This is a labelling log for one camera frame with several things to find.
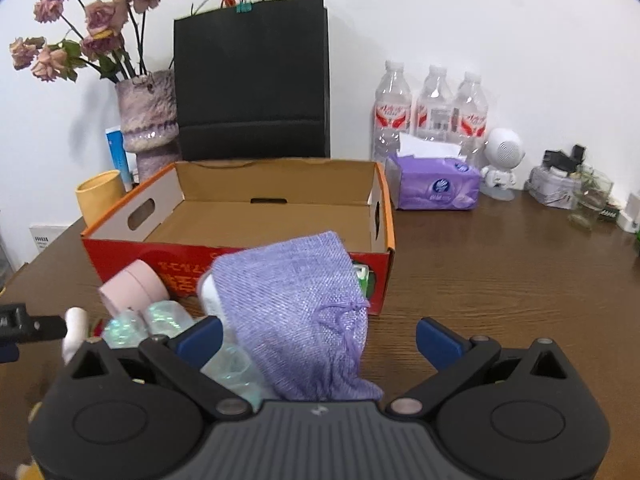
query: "red box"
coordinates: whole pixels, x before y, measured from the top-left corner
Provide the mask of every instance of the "red box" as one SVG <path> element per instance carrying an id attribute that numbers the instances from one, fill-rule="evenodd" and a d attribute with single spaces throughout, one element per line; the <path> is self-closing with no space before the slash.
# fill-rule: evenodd
<path id="1" fill-rule="evenodd" d="M 375 162 L 177 162 L 121 199 L 82 242 L 103 281 L 140 259 L 185 297 L 220 254 L 329 230 L 354 262 L 369 266 L 369 313 L 379 314 L 395 240 Z"/>

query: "plastic bottle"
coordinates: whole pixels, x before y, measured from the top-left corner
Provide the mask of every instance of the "plastic bottle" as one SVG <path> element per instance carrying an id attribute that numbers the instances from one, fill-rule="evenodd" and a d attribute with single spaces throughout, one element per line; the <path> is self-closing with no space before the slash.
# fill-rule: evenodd
<path id="1" fill-rule="evenodd" d="M 453 101 L 451 131 L 447 136 L 449 142 L 462 146 L 460 154 L 466 156 L 468 164 L 476 163 L 478 152 L 484 143 L 489 105 L 482 92 L 481 81 L 479 75 L 465 73 L 465 80 Z"/>
<path id="2" fill-rule="evenodd" d="M 453 94 L 447 85 L 447 69 L 431 65 L 416 103 L 415 136 L 427 140 L 447 140 L 451 124 Z"/>
<path id="3" fill-rule="evenodd" d="M 376 90 L 372 158 L 385 162 L 400 148 L 400 133 L 409 133 L 411 89 L 404 80 L 404 63 L 387 61 L 386 73 Z"/>

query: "purple towel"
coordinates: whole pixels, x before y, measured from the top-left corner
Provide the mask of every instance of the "purple towel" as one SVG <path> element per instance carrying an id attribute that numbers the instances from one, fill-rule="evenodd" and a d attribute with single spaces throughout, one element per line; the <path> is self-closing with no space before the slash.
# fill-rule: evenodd
<path id="1" fill-rule="evenodd" d="M 211 272 L 238 342 L 281 397 L 382 398 L 358 378 L 369 302 L 334 232 L 226 254 Z"/>

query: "wooden table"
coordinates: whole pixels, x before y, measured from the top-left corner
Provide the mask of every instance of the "wooden table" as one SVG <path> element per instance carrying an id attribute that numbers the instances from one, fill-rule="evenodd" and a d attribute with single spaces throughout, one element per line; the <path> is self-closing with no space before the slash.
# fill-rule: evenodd
<path id="1" fill-rule="evenodd" d="M 465 336 L 503 346 L 555 339 L 600 402 L 612 441 L 600 480 L 640 478 L 640 259 L 634 237 L 610 224 L 591 234 L 566 212 L 527 195 L 513 203 L 482 197 L 464 212 L 398 212 L 397 254 L 382 316 L 371 319 L 362 375 L 385 400 L 433 369 L 414 345 L 415 323 L 433 316 Z M 77 305 L 105 311 L 77 222 L 21 272 L 0 303 L 25 301 L 32 314 Z M 27 414 L 54 376 L 60 344 L 23 346 L 0 365 L 0 471 L 28 457 Z"/>

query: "black paper bag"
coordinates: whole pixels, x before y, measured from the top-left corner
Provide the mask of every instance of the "black paper bag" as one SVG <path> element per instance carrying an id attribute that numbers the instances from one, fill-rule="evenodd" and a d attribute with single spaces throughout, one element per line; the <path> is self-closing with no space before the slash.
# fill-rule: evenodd
<path id="1" fill-rule="evenodd" d="M 176 20 L 185 160 L 330 156 L 324 0 L 270 0 Z"/>

